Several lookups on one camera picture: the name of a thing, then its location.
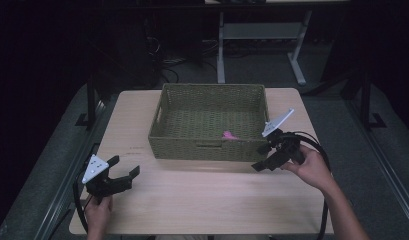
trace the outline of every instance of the black cable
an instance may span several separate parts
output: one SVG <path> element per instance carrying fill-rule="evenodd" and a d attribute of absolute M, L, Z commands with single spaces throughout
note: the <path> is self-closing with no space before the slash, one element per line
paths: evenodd
<path fill-rule="evenodd" d="M 313 146 L 321 155 L 323 158 L 323 161 L 326 164 L 326 167 L 328 168 L 329 172 L 331 172 L 331 167 L 329 164 L 329 158 L 328 155 L 326 154 L 325 150 L 322 148 L 322 146 L 320 146 L 320 144 L 317 141 L 313 141 L 312 139 L 302 136 L 302 135 L 298 135 L 298 134 L 285 134 L 285 135 L 281 135 L 280 138 L 290 138 L 290 139 L 295 139 L 298 138 L 300 141 L 306 142 L 308 144 L 310 144 L 311 146 Z M 326 223 L 327 223 L 327 219 L 328 219 L 328 204 L 326 203 L 326 200 L 323 201 L 323 210 L 322 210 L 322 221 L 320 223 L 320 230 L 319 230 L 319 234 L 317 236 L 317 240 L 321 240 L 323 239 L 323 237 L 325 236 L 325 230 L 326 230 Z"/>
<path fill-rule="evenodd" d="M 309 136 L 311 139 L 313 139 L 313 141 L 314 141 L 315 143 L 317 143 L 318 145 L 320 145 L 320 143 L 317 141 L 317 139 L 316 139 L 315 137 L 313 137 L 312 135 L 310 135 L 310 134 L 308 134 L 308 133 L 306 133 L 306 132 L 297 131 L 297 132 L 293 132 L 293 133 L 305 134 L 305 135 Z"/>
<path fill-rule="evenodd" d="M 213 66 L 213 64 L 211 64 L 211 63 L 209 63 L 209 62 L 207 62 L 207 61 L 204 61 L 204 60 L 202 60 L 202 62 L 205 63 L 205 64 L 207 64 L 207 65 L 209 65 L 211 68 L 213 68 L 214 71 L 217 72 L 217 68 L 216 68 L 215 66 Z"/>
<path fill-rule="evenodd" d="M 82 223 L 83 228 L 85 229 L 86 233 L 88 233 L 88 223 L 86 222 L 85 212 L 83 211 L 82 205 L 80 203 L 80 194 L 79 194 L 79 176 L 82 174 L 83 171 L 79 171 L 76 176 L 75 181 L 73 182 L 73 197 L 74 197 L 74 204 L 76 205 L 77 214 L 79 215 L 80 222 Z"/>
<path fill-rule="evenodd" d="M 172 72 L 173 74 L 175 74 L 175 76 L 176 76 L 176 83 L 179 83 L 179 74 L 178 74 L 177 72 L 173 71 L 172 69 L 168 69 L 168 68 L 162 68 L 161 70 L 166 70 L 166 71 L 169 71 L 169 72 Z"/>

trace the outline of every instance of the hand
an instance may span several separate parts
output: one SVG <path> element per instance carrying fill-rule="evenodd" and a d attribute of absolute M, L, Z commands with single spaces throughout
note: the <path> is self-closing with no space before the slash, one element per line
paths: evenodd
<path fill-rule="evenodd" d="M 112 196 L 104 197 L 101 203 L 94 196 L 89 196 L 89 198 L 89 203 L 85 208 L 88 222 L 88 239 L 102 239 L 110 220 L 113 198 Z"/>
<path fill-rule="evenodd" d="M 335 181 L 319 152 L 303 145 L 300 146 L 300 151 L 305 158 L 302 165 L 299 165 L 297 162 L 286 162 L 281 166 L 281 169 L 293 172 L 304 182 L 322 192 L 335 185 Z"/>

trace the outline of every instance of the wire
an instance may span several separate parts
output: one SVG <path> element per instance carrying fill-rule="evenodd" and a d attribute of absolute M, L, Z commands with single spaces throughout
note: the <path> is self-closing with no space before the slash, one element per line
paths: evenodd
<path fill-rule="evenodd" d="M 172 72 L 173 74 L 175 74 L 175 76 L 176 76 L 176 83 L 179 83 L 179 74 L 178 74 L 177 72 L 173 71 L 172 69 L 168 69 L 168 68 L 162 68 L 161 70 L 166 70 L 166 71 L 169 71 L 169 72 Z M 164 76 L 164 78 L 165 78 L 166 81 L 169 83 L 169 79 L 168 79 L 166 76 Z"/>
<path fill-rule="evenodd" d="M 314 142 L 316 142 L 318 145 L 320 145 L 320 143 L 317 141 L 317 139 L 316 139 L 315 137 L 313 137 L 312 135 L 310 135 L 310 134 L 308 134 L 308 133 L 306 133 L 306 132 L 297 131 L 297 132 L 294 132 L 294 133 L 299 133 L 299 134 L 307 135 L 307 136 L 309 136 L 311 139 L 313 139 Z"/>
<path fill-rule="evenodd" d="M 211 64 L 211 63 L 209 63 L 207 61 L 204 61 L 204 60 L 202 60 L 202 63 L 205 63 L 205 64 L 209 65 L 211 68 L 213 68 L 214 71 L 217 72 L 217 68 L 215 66 L 213 66 L 213 64 Z"/>

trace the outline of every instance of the wicker basket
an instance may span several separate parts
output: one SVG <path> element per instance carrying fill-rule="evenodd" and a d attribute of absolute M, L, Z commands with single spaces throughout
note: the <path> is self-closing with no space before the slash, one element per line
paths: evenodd
<path fill-rule="evenodd" d="M 148 140 L 156 158 L 256 162 L 267 121 L 263 85 L 165 84 Z"/>

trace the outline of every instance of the wooden table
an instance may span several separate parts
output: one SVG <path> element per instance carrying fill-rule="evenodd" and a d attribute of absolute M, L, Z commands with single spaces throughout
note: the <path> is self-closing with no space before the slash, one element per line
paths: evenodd
<path fill-rule="evenodd" d="M 251 162 L 155 159 L 148 132 L 159 90 L 119 96 L 97 155 L 120 156 L 110 177 L 141 173 L 114 195 L 109 234 L 303 234 L 319 231 L 323 196 L 288 171 L 255 172 Z M 316 136 L 295 89 L 266 89 L 271 119 L 295 112 L 281 126 Z M 77 214 L 70 232 L 85 234 Z M 327 233 L 332 233 L 328 219 Z"/>

